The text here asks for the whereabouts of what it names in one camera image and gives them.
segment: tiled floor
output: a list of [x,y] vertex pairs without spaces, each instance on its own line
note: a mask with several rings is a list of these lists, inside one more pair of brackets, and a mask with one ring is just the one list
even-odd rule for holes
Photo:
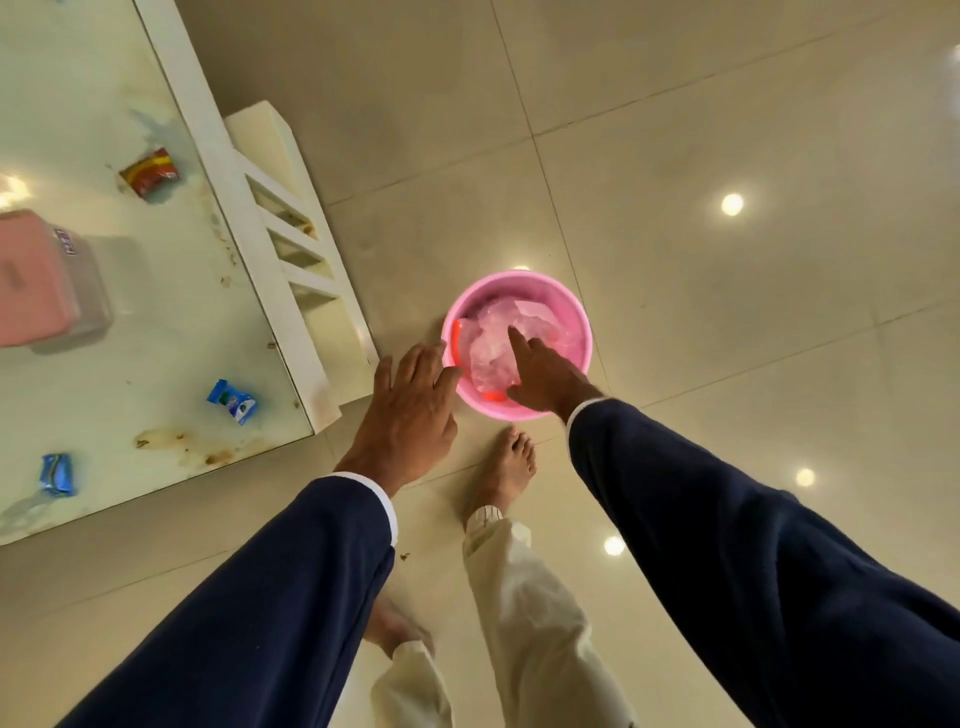
[[[180,9],[221,111],[269,99],[295,130],[382,352],[436,336],[473,280],[543,271],[587,306],[598,383],[960,604],[960,5]],[[9,724],[52,724],[330,469],[364,406],[318,438],[0,549]],[[436,636],[458,726],[489,728],[501,720],[456,515],[497,425],[458,417],[450,458],[396,499],[410,556],[390,588]],[[540,474],[516,515],[594,616],[642,724],[745,725],[629,556],[604,553],[612,527],[561,428],[530,428]],[[382,668],[361,649],[338,725],[370,724]]]

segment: hand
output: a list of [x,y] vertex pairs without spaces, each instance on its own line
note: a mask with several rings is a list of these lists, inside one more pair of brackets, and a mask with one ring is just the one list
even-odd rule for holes
[[566,422],[581,402],[603,397],[572,362],[550,349],[540,339],[527,341],[509,327],[520,383],[507,390],[517,404],[538,412],[553,412]]
[[393,383],[392,358],[380,360],[370,409],[338,471],[365,475],[393,497],[446,457],[457,436],[450,410],[461,371],[444,369],[445,346],[417,344],[400,359]]

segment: pink bucket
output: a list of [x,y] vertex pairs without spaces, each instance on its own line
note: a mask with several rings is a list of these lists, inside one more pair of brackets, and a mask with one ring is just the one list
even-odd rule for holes
[[[450,342],[453,322],[457,319],[475,315],[485,303],[501,296],[513,296],[549,306],[564,328],[582,338],[583,345],[577,354],[571,357],[571,360],[582,372],[587,371],[590,366],[590,356],[593,353],[593,335],[590,333],[587,313],[580,302],[577,301],[577,297],[564,286],[547,276],[532,271],[514,270],[506,273],[495,273],[475,282],[454,302],[446,314],[444,330],[441,333],[444,341],[447,344]],[[449,346],[444,352],[444,365],[453,366],[453,352]],[[545,414],[521,407],[509,400],[485,400],[477,392],[468,376],[463,376],[460,379],[460,383],[457,385],[457,394],[477,412],[493,417],[495,420],[521,422],[523,420],[534,420]]]

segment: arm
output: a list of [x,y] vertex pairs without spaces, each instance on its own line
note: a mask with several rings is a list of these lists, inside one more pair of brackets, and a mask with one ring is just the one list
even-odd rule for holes
[[450,450],[460,370],[417,345],[377,367],[339,473],[314,480],[189,595],[60,728],[318,728],[394,564],[390,498]]
[[392,515],[355,479],[314,480],[60,728],[326,725],[394,564]]
[[568,421],[577,473],[755,725],[960,723],[960,613],[631,405],[576,411],[599,391],[511,337],[522,380],[511,396]]

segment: red snack packet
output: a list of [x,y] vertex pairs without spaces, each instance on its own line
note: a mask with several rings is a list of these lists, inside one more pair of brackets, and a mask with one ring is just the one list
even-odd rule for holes
[[180,173],[174,162],[167,154],[167,150],[160,147],[151,155],[148,155],[130,165],[120,173],[137,196],[143,198],[152,189],[164,184],[165,182],[174,182],[180,179]]

